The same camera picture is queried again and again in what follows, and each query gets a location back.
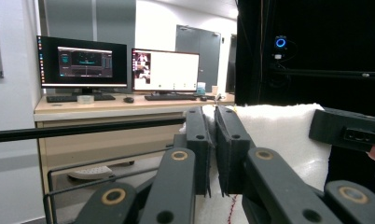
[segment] monitor stand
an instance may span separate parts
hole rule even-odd
[[[93,92],[93,89],[81,89],[81,92],[72,92],[72,95],[102,95],[100,92]]]
[[[155,91],[152,92],[151,95],[175,95],[176,93],[173,91]]]

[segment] black curtain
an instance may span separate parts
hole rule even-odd
[[[346,76],[298,76],[277,67],[273,48],[275,0],[239,0],[237,27],[236,90],[237,105],[296,105],[317,103],[323,107],[375,115],[375,79]],[[366,153],[333,147],[327,182],[345,179],[375,193],[375,161]]]

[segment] monitor screen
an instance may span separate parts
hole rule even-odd
[[[40,83],[45,88],[127,88],[127,46],[37,37]]]
[[[276,1],[271,15],[271,41],[287,37],[285,57],[278,60],[285,71],[375,75],[375,0]]]
[[[194,92],[199,74],[198,53],[132,49],[134,91]]]

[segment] door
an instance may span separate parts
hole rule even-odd
[[[176,26],[175,50],[200,54],[198,81],[205,82],[206,92],[217,85],[220,38],[219,33]]]

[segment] black metal bar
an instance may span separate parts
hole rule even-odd
[[[243,162],[249,148],[255,144],[233,110],[218,106],[215,122],[216,164],[222,195],[241,194],[245,180]]]
[[[137,190],[136,202],[137,202],[138,209],[143,209],[145,207],[147,196],[149,195],[149,192],[152,189],[152,185],[155,179],[156,177],[153,176],[136,188]]]
[[[136,190],[131,185],[112,183],[94,192],[80,210],[75,224],[132,224],[138,217]]]
[[[375,145],[375,133],[361,129],[346,128],[344,131],[344,139],[347,141],[368,144],[370,146]]]
[[[210,158],[211,138],[208,130],[207,120],[202,113],[200,106],[192,107],[187,111],[187,134],[186,141],[188,148],[196,155],[196,194],[206,195],[210,190]]]
[[[341,223],[276,151],[250,149],[245,172],[271,223]]]
[[[326,204],[343,223],[375,224],[375,194],[350,181],[332,181],[325,186]]]
[[[245,195],[243,195],[243,210],[245,212],[246,219],[250,224],[271,223],[271,217],[266,209],[252,202]]]
[[[149,169],[145,169],[145,170],[142,170],[142,171],[131,172],[131,173],[126,174],[126,175],[115,175],[115,176],[109,177],[107,179],[94,180],[94,181],[91,181],[89,183],[84,183],[84,184],[81,184],[81,185],[78,185],[78,186],[73,186],[73,187],[68,188],[68,189],[59,189],[59,190],[51,191],[51,192],[45,194],[44,199],[43,199],[47,223],[48,224],[49,223],[57,223],[57,211],[55,209],[55,206],[53,206],[53,202],[51,201],[51,200],[53,200],[53,198],[52,198],[53,196],[56,196],[58,194],[65,193],[65,192],[68,192],[68,191],[77,190],[77,189],[84,189],[86,187],[103,184],[105,182],[112,182],[112,181],[116,181],[117,179],[129,177],[129,176],[133,176],[133,175],[139,175],[139,174],[143,174],[143,173],[148,173],[148,172],[153,172],[153,171],[157,171],[157,170],[158,170],[158,167],[154,167],[154,168],[149,168]],[[51,216],[49,215],[50,214],[49,198],[50,198],[50,203],[52,203]]]
[[[276,69],[271,68],[271,74],[304,76],[304,77],[343,77],[353,79],[375,80],[375,72],[365,71],[332,71],[332,70],[305,70],[305,69]]]
[[[168,150],[160,163],[139,223],[194,222],[195,155],[186,148]]]
[[[182,124],[184,118],[177,119],[147,119],[137,121],[111,122],[105,124],[83,124],[74,126],[34,128],[23,130],[0,131],[0,142],[57,137],[83,133],[101,133],[129,129],[151,128],[167,125]]]
[[[344,135],[347,129],[375,133],[375,118],[331,108],[326,108],[325,111],[316,110],[312,118],[309,137],[336,147],[370,151],[372,143],[357,141],[363,134],[360,136],[356,134],[355,141],[351,138],[346,139]]]

